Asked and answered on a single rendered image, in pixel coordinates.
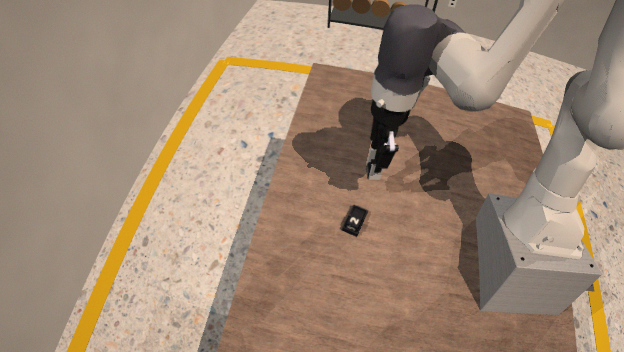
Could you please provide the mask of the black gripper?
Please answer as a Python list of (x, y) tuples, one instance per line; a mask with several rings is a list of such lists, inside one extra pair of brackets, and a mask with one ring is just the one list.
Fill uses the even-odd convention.
[[(371, 113), (377, 121), (373, 118), (370, 137), (372, 143), (367, 160), (367, 164), (368, 162), (372, 164), (369, 180), (380, 180), (383, 169), (388, 169), (395, 152), (399, 149), (399, 146), (394, 143), (398, 132), (397, 128), (407, 121), (410, 110), (406, 112), (389, 111), (382, 107), (379, 108), (376, 102), (372, 100)], [(377, 132), (379, 133), (377, 134)]]

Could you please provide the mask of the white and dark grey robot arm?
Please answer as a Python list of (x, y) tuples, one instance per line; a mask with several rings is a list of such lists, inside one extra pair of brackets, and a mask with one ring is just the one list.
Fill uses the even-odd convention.
[[(383, 28), (372, 99), (378, 107), (406, 112), (434, 75), (459, 109), (490, 108), (564, 1), (520, 0), (487, 50), (423, 5), (395, 8)], [(568, 80), (548, 146), (504, 213), (507, 228), (531, 253), (582, 257), (585, 228), (576, 207), (599, 147), (624, 148), (624, 0), (613, 5), (592, 70)]]

